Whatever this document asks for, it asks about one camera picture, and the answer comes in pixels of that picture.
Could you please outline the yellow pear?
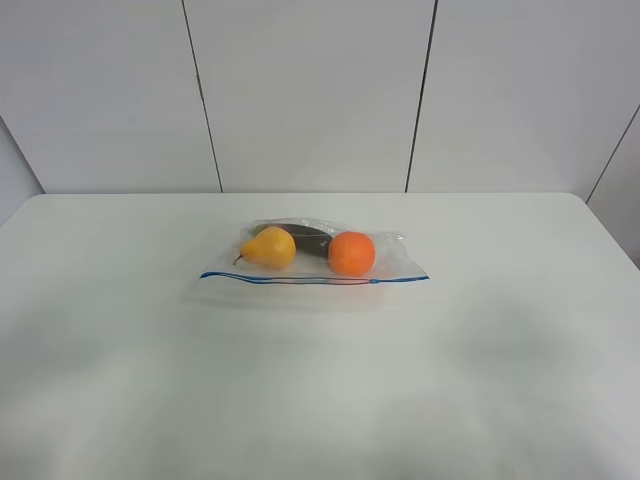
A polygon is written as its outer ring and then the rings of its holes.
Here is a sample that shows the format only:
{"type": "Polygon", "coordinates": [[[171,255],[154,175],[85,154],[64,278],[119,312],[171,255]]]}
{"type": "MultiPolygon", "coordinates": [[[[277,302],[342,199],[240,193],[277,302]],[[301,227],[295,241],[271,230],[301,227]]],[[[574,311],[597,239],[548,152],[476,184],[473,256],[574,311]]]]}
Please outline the yellow pear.
{"type": "Polygon", "coordinates": [[[280,227],[270,226],[241,245],[233,264],[244,260],[262,268],[282,270],[295,260],[296,253],[293,236],[280,227]]]}

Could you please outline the orange fruit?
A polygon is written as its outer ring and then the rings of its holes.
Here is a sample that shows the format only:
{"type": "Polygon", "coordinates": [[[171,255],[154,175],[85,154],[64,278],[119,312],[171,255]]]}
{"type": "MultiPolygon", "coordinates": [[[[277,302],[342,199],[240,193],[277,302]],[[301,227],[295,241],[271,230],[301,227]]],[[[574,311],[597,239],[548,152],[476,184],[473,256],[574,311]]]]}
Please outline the orange fruit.
{"type": "Polygon", "coordinates": [[[342,276],[366,275],[376,260],[373,240],[361,232],[347,231],[335,236],[329,244],[330,269],[342,276]]]}

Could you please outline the dark purple eggplant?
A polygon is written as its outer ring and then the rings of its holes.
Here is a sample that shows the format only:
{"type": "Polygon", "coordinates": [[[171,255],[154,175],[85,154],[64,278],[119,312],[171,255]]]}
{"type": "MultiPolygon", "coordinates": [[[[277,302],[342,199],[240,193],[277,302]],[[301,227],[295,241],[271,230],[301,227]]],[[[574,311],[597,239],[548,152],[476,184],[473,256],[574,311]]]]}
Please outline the dark purple eggplant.
{"type": "Polygon", "coordinates": [[[329,245],[333,237],[319,229],[291,223],[275,223],[258,225],[254,233],[257,234],[268,227],[277,227],[288,232],[293,237],[299,252],[322,259],[327,259],[329,256],[329,245]]]}

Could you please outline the clear zip bag blue seal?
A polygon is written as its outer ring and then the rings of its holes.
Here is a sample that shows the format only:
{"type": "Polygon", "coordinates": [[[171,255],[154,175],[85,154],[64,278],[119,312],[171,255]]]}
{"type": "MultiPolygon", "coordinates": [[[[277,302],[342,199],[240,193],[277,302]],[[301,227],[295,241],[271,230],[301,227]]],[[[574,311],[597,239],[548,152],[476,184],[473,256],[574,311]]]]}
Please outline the clear zip bag blue seal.
{"type": "Polygon", "coordinates": [[[258,220],[246,226],[238,241],[220,254],[210,266],[200,274],[201,279],[225,278],[253,285],[368,285],[388,283],[412,283],[429,279],[427,273],[409,256],[404,236],[394,232],[366,232],[341,228],[326,221],[309,218],[258,220]],[[361,232],[374,242],[376,260],[372,269],[361,277],[347,277],[334,273],[329,261],[297,250],[295,260],[285,269],[270,270],[244,260],[233,261],[239,255],[242,244],[256,234],[254,229],[261,224],[291,223],[319,229],[333,238],[347,231],[361,232]]]}

